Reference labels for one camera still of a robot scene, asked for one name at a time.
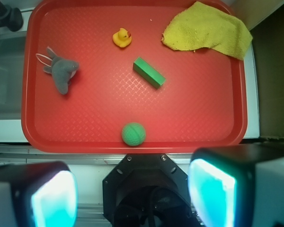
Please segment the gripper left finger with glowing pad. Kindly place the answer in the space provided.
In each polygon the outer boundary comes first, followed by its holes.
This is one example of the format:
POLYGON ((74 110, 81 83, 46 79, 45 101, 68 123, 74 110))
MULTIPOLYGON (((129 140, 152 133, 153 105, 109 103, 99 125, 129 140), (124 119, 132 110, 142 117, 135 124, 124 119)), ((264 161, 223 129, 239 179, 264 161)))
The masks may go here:
POLYGON ((0 227, 72 227, 75 175, 64 162, 0 166, 0 227))

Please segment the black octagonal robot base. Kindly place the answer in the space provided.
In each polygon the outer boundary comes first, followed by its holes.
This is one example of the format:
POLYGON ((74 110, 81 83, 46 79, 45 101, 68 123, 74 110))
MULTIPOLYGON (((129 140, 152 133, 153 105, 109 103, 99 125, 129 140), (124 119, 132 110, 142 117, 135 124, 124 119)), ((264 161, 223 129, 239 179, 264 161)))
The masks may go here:
POLYGON ((103 179, 103 215, 114 227, 200 227, 188 176, 165 154, 128 154, 103 179))

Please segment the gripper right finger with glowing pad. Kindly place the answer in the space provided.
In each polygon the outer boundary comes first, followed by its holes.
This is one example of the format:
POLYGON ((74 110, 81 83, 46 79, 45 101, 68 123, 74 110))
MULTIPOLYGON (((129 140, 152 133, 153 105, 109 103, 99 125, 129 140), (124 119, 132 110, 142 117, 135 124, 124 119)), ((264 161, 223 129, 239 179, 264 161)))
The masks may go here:
POLYGON ((187 174, 206 227, 284 227, 284 144, 199 148, 187 174))

